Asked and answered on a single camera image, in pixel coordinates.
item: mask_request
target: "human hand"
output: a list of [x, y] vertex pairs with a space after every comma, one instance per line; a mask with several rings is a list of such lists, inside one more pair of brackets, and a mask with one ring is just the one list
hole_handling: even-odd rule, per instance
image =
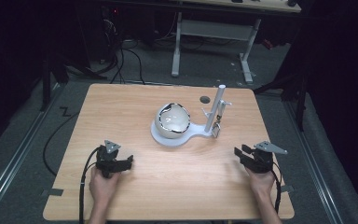
[[105, 178], [101, 170], [95, 166], [91, 168], [89, 191], [94, 199], [94, 206], [106, 207], [109, 205], [115, 194], [119, 177], [120, 173], [113, 173], [110, 178]]
[[275, 177], [272, 172], [258, 174], [245, 167], [251, 179], [251, 189], [254, 194], [270, 195]]
[[275, 176], [272, 172], [258, 174], [246, 168], [251, 180], [251, 189], [258, 203], [258, 209], [264, 224], [281, 224], [271, 201], [271, 190], [274, 185]]

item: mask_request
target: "gray carpet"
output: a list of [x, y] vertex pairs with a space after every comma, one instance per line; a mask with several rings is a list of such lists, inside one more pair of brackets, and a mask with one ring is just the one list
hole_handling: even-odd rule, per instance
[[[184, 46], [186, 49], [182, 52], [181, 75], [176, 78], [171, 77], [173, 46], [170, 43], [164, 42], [165, 46], [156, 45], [153, 48], [138, 44], [131, 49], [142, 60], [142, 76], [146, 84], [187, 86], [226, 84], [229, 88], [255, 89], [269, 83], [274, 78], [285, 53], [290, 48], [290, 46], [283, 46], [267, 50], [263, 46], [255, 45], [249, 58], [255, 83], [246, 85], [243, 82], [237, 55], [225, 53], [223, 50], [213, 51], [215, 44], [210, 43], [204, 43], [197, 50], [191, 50], [191, 48], [197, 46], [197, 43]], [[239, 48], [238, 45], [240, 44], [233, 42], [225, 46], [235, 50]], [[128, 42], [126, 45], [134, 46], [134, 42]], [[137, 58], [129, 51], [124, 50], [123, 53], [125, 62], [121, 73], [122, 82], [141, 84]], [[93, 65], [93, 69], [101, 67], [103, 65]], [[109, 82], [116, 71], [117, 69], [113, 69], [105, 74], [109, 78], [104, 83]], [[20, 169], [0, 200], [0, 223], [55, 223], [43, 219], [43, 210], [47, 201], [47, 196], [44, 196], [43, 192], [45, 189], [50, 189], [54, 181], [54, 176], [43, 163], [43, 149], [48, 138], [68, 119], [63, 115], [61, 107], [67, 107], [66, 114], [69, 115], [78, 112], [89, 85], [95, 82], [97, 81], [87, 77], [71, 75], [69, 83], [60, 88], [62, 92], [46, 114]], [[34, 89], [32, 98], [16, 113], [0, 138], [0, 175], [4, 172], [33, 121], [39, 116], [41, 94], [42, 88], [39, 84]], [[292, 118], [287, 110], [292, 103], [281, 102], [279, 91], [259, 94], [256, 99], [271, 142], [289, 151], [288, 155], [277, 155], [285, 182], [294, 189], [290, 193], [290, 198], [296, 214], [294, 218], [285, 220], [284, 223], [329, 223], [319, 192], [305, 162], [298, 130], [293, 125]], [[326, 138], [323, 126], [318, 120], [309, 96], [306, 106], [305, 132], [301, 134], [306, 137], [312, 154], [319, 168], [323, 171], [324, 179], [332, 192], [343, 223], [358, 223], [358, 197], [356, 192]], [[54, 171], [57, 171], [60, 166], [75, 123], [76, 118], [67, 122], [48, 144], [46, 158]], [[260, 223], [259, 220], [246, 221]], [[57, 223], [76, 223], [76, 221]]]

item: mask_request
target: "white stand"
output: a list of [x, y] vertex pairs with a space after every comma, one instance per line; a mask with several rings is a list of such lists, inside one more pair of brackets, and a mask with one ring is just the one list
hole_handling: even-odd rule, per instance
[[151, 133], [153, 138], [160, 144], [165, 147], [179, 147], [186, 143], [190, 138], [200, 136], [200, 137], [213, 137], [212, 132], [205, 132], [205, 125], [199, 125], [190, 122], [190, 126], [188, 126], [187, 131], [180, 136], [179, 138], [166, 138], [159, 134], [155, 122], [152, 122], [151, 125]]
[[208, 36], [223, 39], [235, 39], [247, 41], [248, 45], [244, 53], [240, 54], [242, 72], [247, 84], [252, 84], [253, 79], [247, 62], [249, 53], [257, 35], [261, 20], [258, 19], [254, 26], [234, 25], [226, 23], [208, 22], [208, 21], [190, 21], [182, 20], [182, 13], [178, 13], [176, 26], [176, 45], [173, 53], [172, 76], [179, 76], [180, 64], [180, 38], [181, 35]]
[[212, 105], [212, 111], [210, 113], [205, 113], [204, 111], [205, 116], [208, 118], [206, 124], [199, 125], [190, 122], [187, 131], [185, 131], [182, 136], [178, 138], [166, 138], [161, 134], [159, 134], [155, 121], [152, 121], [152, 125], [150, 126], [150, 131], [152, 133], [153, 138], [158, 143], [162, 144], [165, 147], [179, 147], [184, 143], [186, 143], [190, 138], [195, 136], [202, 136], [202, 137], [214, 136], [213, 129], [211, 127], [212, 127], [214, 116], [216, 115], [216, 112], [219, 109], [218, 108], [219, 104], [224, 102], [222, 101], [222, 96], [225, 91], [225, 88], [226, 88], [225, 85], [220, 85], [219, 88], [217, 89], [217, 93], [216, 96], [214, 97], [214, 101]]

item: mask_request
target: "white bowl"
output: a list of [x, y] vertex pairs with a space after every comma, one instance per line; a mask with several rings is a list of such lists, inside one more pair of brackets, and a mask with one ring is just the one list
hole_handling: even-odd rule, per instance
[[177, 103], [164, 105], [156, 114], [156, 128], [166, 138], [178, 138], [190, 126], [190, 115]]

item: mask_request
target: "white base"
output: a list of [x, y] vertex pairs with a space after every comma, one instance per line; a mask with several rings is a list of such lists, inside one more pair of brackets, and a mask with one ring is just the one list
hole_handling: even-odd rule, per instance
[[161, 145], [165, 147], [179, 147], [186, 143], [190, 138], [201, 136], [201, 137], [212, 137], [212, 131], [205, 132], [205, 125], [199, 125], [190, 122], [190, 126], [188, 126], [187, 131], [185, 133], [178, 137], [178, 138], [166, 138], [163, 137], [161, 134], [159, 134], [155, 122], [152, 121], [152, 125], [150, 128], [150, 131], [152, 133], [153, 138], [160, 143]]

